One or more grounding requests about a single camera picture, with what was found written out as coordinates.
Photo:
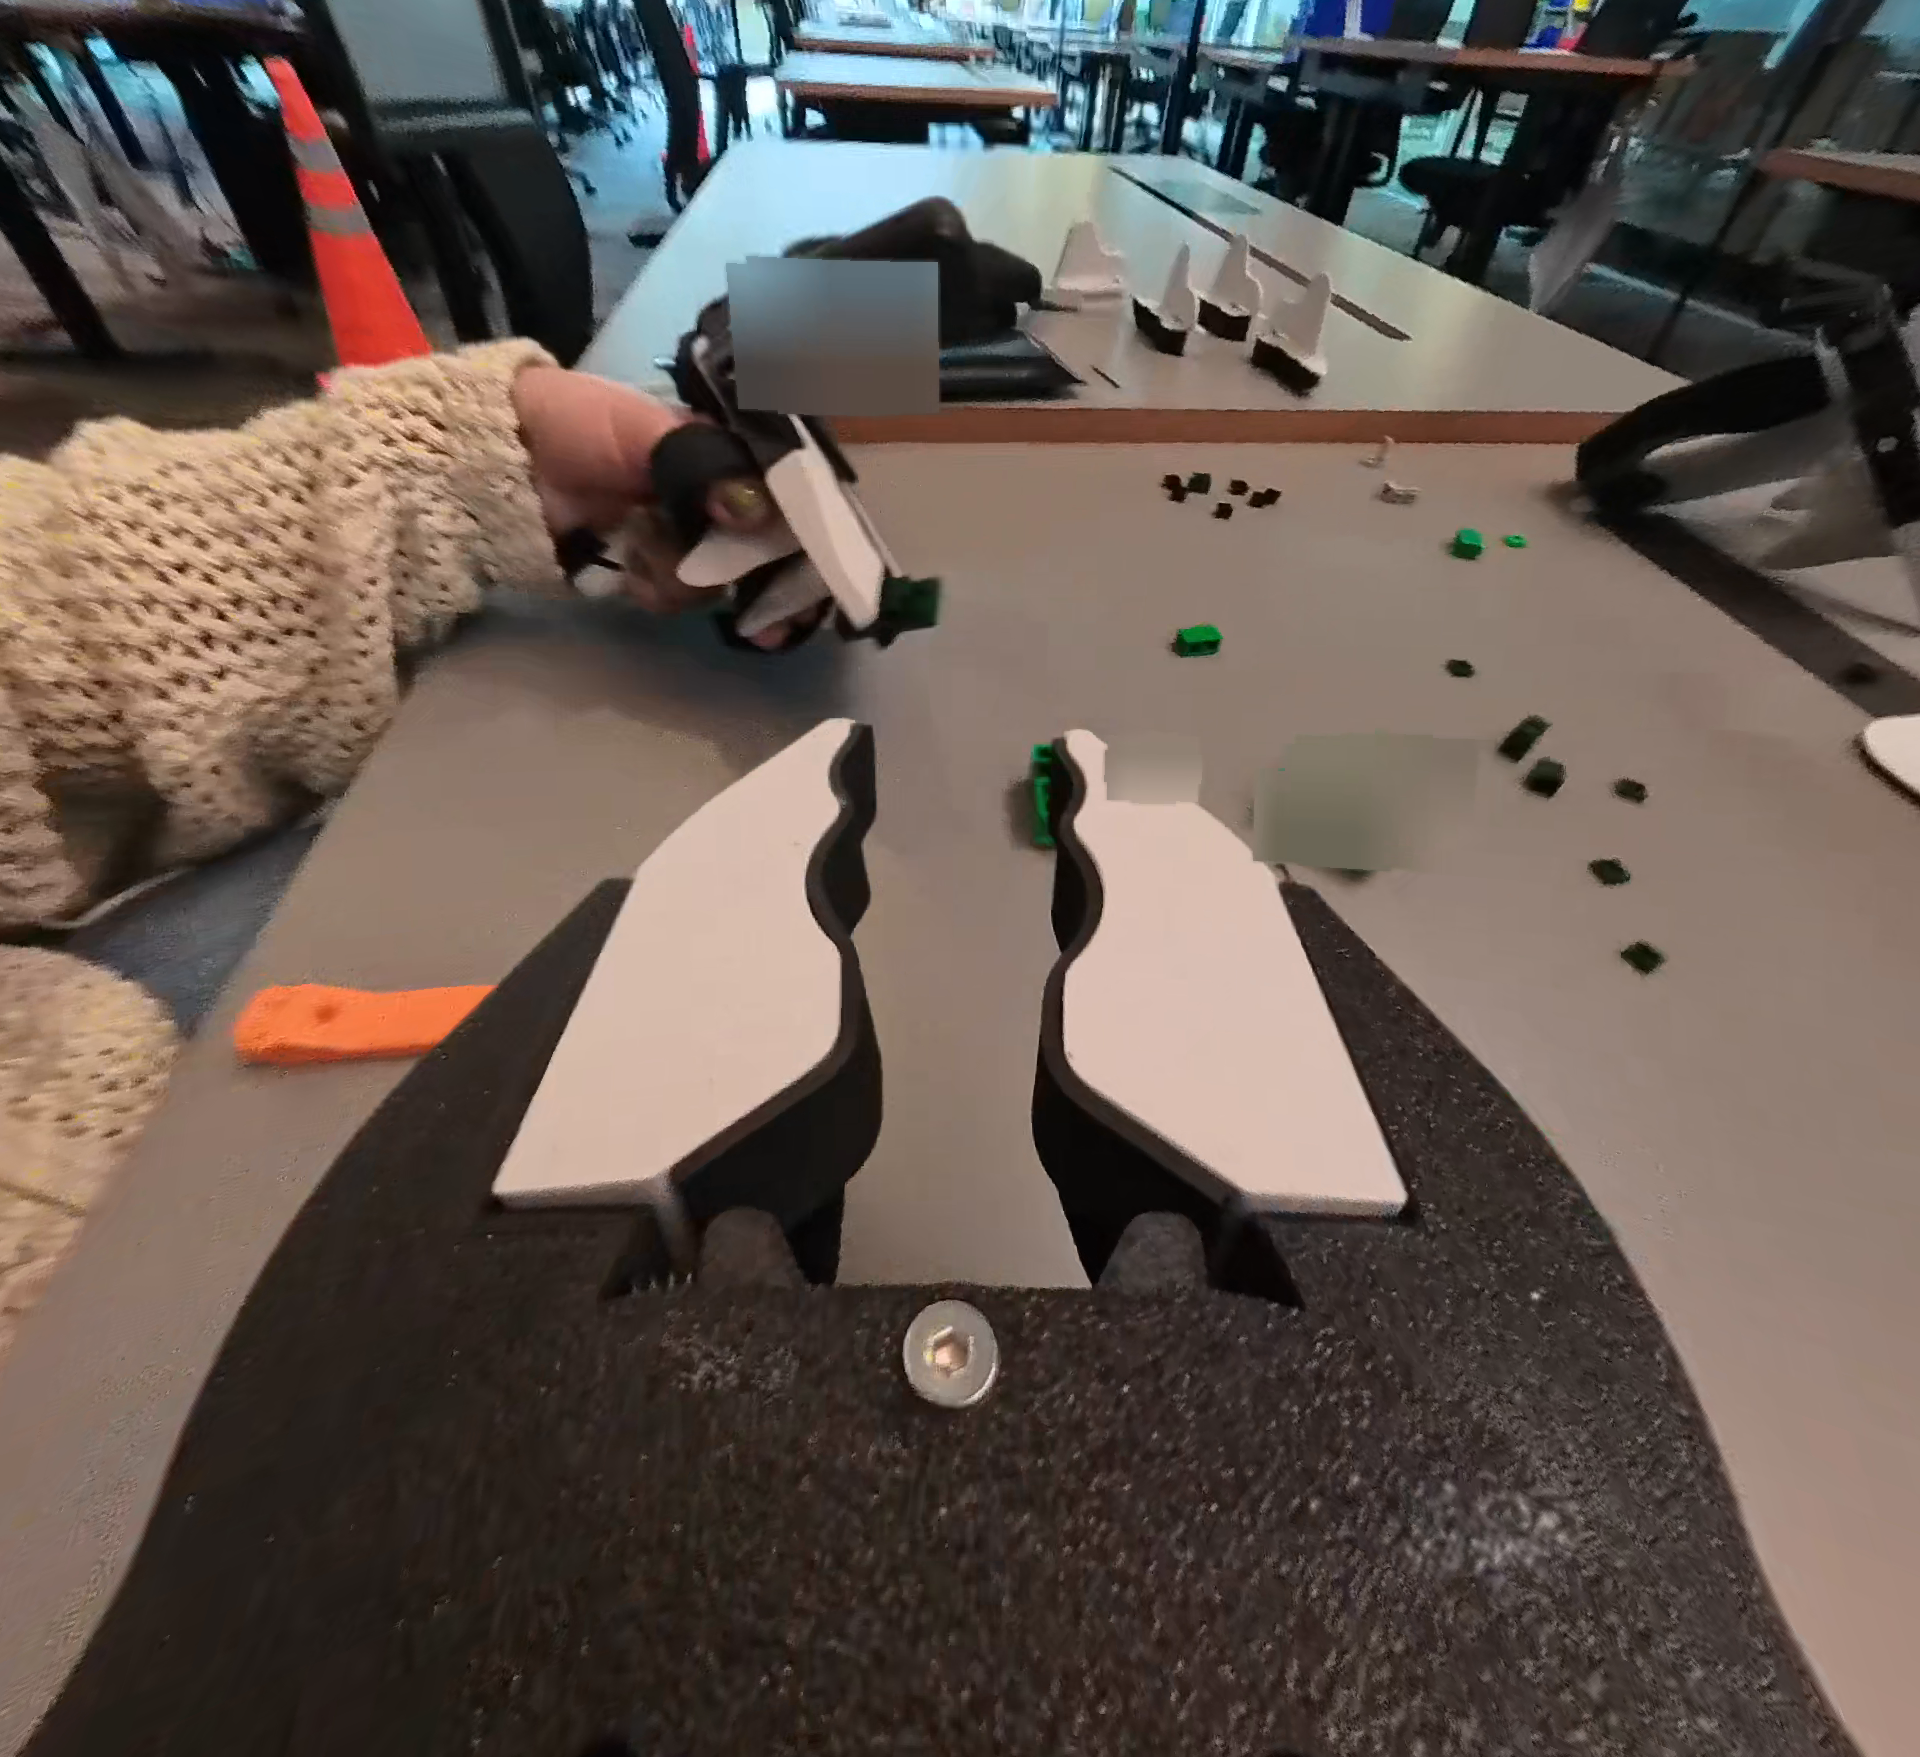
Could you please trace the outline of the grey pointed tool holder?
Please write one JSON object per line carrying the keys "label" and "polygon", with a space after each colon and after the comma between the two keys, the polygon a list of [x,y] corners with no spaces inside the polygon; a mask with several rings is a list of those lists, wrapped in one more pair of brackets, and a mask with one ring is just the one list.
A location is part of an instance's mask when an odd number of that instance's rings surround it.
{"label": "grey pointed tool holder", "polygon": [[[1685,382],[1574,451],[1571,500],[1599,529],[1757,635],[1816,609],[1784,578],[1890,560],[1916,594],[1916,309],[1886,280],[1812,264],[1778,315],[1805,352]],[[1787,516],[1740,552],[1678,516],[1771,490]]]}

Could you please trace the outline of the orange brick separator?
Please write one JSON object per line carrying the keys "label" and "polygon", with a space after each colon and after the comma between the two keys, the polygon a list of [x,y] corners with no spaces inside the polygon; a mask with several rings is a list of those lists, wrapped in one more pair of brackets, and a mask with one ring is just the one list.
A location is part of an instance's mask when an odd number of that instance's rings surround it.
{"label": "orange brick separator", "polygon": [[436,1052],[490,994],[490,984],[277,984],[243,1004],[232,1025],[232,1052],[240,1064],[272,1067],[420,1057]]}

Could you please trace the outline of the black padded cushion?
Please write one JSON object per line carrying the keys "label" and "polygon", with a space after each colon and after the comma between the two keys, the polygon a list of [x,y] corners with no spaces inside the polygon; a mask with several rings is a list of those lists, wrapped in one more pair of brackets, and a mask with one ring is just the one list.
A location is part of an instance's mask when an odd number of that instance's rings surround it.
{"label": "black padded cushion", "polygon": [[960,206],[924,196],[874,224],[789,245],[782,257],[930,262],[937,273],[940,348],[982,348],[1018,327],[1041,302],[1042,273],[1017,252],[977,237]]}

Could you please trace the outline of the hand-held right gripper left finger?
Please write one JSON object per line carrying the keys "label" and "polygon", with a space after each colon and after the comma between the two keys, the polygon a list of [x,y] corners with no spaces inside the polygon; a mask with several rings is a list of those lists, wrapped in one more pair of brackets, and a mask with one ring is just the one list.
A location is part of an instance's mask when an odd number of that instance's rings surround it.
{"label": "hand-held right gripper left finger", "polygon": [[880,1064],[854,935],[868,724],[828,719],[644,860],[497,1169],[502,1209],[816,1211],[866,1162]]}

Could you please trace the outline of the person's left forearm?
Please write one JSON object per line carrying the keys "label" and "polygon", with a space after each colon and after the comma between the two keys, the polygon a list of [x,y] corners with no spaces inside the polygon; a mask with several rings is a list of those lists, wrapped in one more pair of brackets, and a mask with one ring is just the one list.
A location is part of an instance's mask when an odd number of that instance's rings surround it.
{"label": "person's left forearm", "polygon": [[515,406],[552,365],[495,344],[4,459],[6,936],[340,793],[407,660],[497,588],[561,586]]}

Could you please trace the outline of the white pointed tool holder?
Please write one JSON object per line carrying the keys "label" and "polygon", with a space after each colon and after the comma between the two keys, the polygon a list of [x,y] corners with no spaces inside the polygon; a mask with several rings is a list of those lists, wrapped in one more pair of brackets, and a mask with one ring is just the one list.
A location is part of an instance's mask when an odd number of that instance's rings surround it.
{"label": "white pointed tool holder", "polygon": [[1114,306],[1128,294],[1126,259],[1107,248],[1096,221],[1076,221],[1067,232],[1041,306],[1051,311],[1080,311]]}
{"label": "white pointed tool holder", "polygon": [[1173,254],[1167,278],[1156,298],[1134,297],[1134,323],[1139,342],[1149,352],[1173,360],[1185,355],[1198,323],[1188,245],[1182,245]]}
{"label": "white pointed tool holder", "polygon": [[1246,234],[1234,234],[1208,289],[1196,297],[1198,327],[1229,346],[1244,346],[1263,317],[1260,278]]}
{"label": "white pointed tool holder", "polygon": [[1332,276],[1317,273],[1291,302],[1260,321],[1251,340],[1253,367],[1293,396],[1313,396],[1327,375],[1330,311]]}

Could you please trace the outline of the orange traffic cone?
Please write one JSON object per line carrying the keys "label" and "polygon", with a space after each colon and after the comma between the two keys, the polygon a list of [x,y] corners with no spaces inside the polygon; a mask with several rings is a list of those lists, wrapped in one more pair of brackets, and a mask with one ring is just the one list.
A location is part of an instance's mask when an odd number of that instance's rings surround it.
{"label": "orange traffic cone", "polygon": [[338,365],[367,370],[430,355],[420,326],[386,257],[296,66],[263,62],[282,115],[308,250]]}

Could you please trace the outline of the person's left hand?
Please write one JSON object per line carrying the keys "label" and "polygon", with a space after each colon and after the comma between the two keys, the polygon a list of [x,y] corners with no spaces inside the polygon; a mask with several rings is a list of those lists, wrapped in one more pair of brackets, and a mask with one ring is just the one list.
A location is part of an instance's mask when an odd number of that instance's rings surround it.
{"label": "person's left hand", "polygon": [[730,432],[628,386],[548,364],[515,375],[512,406],[566,590],[588,575],[657,617],[733,609],[725,586],[684,580],[680,567],[700,538],[688,538],[660,500],[655,470],[661,445],[671,468],[702,456],[707,525],[735,538],[773,531],[781,510]]}

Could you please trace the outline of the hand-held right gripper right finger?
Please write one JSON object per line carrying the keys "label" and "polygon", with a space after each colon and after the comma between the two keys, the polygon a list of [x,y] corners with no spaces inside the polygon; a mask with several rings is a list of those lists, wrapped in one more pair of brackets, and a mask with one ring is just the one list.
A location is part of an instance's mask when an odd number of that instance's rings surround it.
{"label": "hand-held right gripper right finger", "polygon": [[1201,1209],[1401,1217],[1404,1174],[1276,876],[1199,801],[1123,795],[1111,747],[1052,743],[1052,931],[1034,1147],[1070,1191],[1060,1122],[1129,1151]]}

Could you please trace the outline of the wood-edged grey table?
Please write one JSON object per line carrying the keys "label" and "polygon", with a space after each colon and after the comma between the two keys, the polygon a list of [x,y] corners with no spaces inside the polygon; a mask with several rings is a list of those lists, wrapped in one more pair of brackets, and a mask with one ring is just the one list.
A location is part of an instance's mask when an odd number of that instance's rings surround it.
{"label": "wood-edged grey table", "polygon": [[[728,264],[801,238],[856,232],[922,199],[1036,264],[1094,223],[1126,262],[1116,302],[1039,311],[1028,327],[1076,383],[1039,401],[964,401],[847,421],[850,445],[1370,445],[1576,447],[1678,387],[1678,377],[1510,306],[1191,159],[962,152],[863,141],[737,145],[664,234],[584,358],[588,374],[669,396],[674,350],[725,289]],[[1269,308],[1332,280],[1327,374],[1306,396],[1196,338],[1182,358],[1136,332],[1179,250],[1206,285],[1244,238]]]}

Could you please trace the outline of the person's dark trousers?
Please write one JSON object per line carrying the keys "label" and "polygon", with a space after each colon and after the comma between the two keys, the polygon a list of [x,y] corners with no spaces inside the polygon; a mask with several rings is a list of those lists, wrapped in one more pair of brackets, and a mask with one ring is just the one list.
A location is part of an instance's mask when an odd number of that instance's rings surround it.
{"label": "person's dark trousers", "polygon": [[327,812],[99,907],[53,947],[131,980],[193,1036],[277,914]]}

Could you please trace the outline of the black glossy flat panel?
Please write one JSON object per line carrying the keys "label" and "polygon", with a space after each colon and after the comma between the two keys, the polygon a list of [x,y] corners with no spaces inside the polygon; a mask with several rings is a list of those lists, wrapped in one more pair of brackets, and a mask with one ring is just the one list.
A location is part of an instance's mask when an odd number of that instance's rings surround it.
{"label": "black glossy flat panel", "polygon": [[1069,397],[1083,387],[1069,364],[1025,332],[940,352],[940,401],[1041,404]]}

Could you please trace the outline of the scattered small green bricks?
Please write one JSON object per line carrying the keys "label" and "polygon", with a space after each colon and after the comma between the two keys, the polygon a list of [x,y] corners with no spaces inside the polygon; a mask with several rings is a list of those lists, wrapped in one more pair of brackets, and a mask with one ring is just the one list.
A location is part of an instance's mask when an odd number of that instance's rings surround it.
{"label": "scattered small green bricks", "polygon": [[[1213,497],[1213,475],[1196,470],[1182,478],[1167,472],[1161,478],[1161,488],[1169,500]],[[1244,508],[1246,513],[1271,510],[1281,502],[1281,498],[1283,490],[1276,487],[1256,488],[1248,481],[1233,478],[1226,483],[1221,497],[1213,500],[1213,518],[1230,521],[1236,507]],[[1484,533],[1479,526],[1465,525],[1453,529],[1444,550],[1453,561],[1474,563],[1484,560],[1488,546]],[[1169,639],[1169,651],[1182,660],[1213,659],[1219,655],[1221,643],[1223,637],[1217,624],[1213,620],[1198,620],[1194,624],[1176,628]],[[1542,800],[1556,795],[1567,783],[1565,764],[1556,758],[1540,755],[1540,743],[1549,729],[1550,724],[1547,716],[1530,713],[1518,724],[1510,727],[1497,745],[1497,755],[1502,762],[1521,766],[1521,788],[1527,793],[1539,795]],[[1604,887],[1620,887],[1630,881],[1630,870],[1617,858],[1591,860],[1587,870],[1589,876]],[[1644,938],[1638,938],[1620,952],[1620,960],[1638,976],[1655,976],[1658,971],[1668,962],[1668,954]]]}

